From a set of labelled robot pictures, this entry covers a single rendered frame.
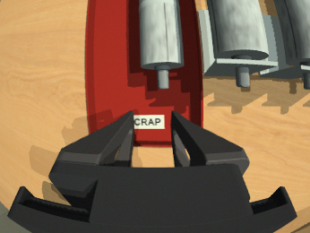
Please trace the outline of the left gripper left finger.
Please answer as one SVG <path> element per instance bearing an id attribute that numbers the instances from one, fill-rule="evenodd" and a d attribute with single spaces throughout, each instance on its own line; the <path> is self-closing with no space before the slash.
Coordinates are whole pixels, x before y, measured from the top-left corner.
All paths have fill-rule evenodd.
<path id="1" fill-rule="evenodd" d="M 56 161 L 67 160 L 96 163 L 99 166 L 131 167 L 133 133 L 133 111 L 129 111 L 114 123 L 62 148 Z"/>

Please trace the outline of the red rectangular tray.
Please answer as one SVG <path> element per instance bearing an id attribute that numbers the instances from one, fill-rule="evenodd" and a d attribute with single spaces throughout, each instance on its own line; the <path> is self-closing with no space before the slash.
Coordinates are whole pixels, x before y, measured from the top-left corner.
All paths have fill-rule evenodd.
<path id="1" fill-rule="evenodd" d="M 172 147 L 175 110 L 203 128 L 202 55 L 195 0 L 179 0 L 185 66 L 157 72 L 141 68 L 139 0 L 89 0 L 85 74 L 90 134 L 133 111 L 133 146 Z"/>

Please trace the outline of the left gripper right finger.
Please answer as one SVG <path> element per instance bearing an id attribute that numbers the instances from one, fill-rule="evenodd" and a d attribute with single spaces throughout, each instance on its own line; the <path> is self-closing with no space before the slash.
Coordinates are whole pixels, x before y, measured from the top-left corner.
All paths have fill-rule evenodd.
<path id="1" fill-rule="evenodd" d="M 239 166 L 242 176 L 245 174 L 250 160 L 244 148 L 190 122 L 175 110 L 171 111 L 170 126 L 175 167 L 232 163 Z"/>

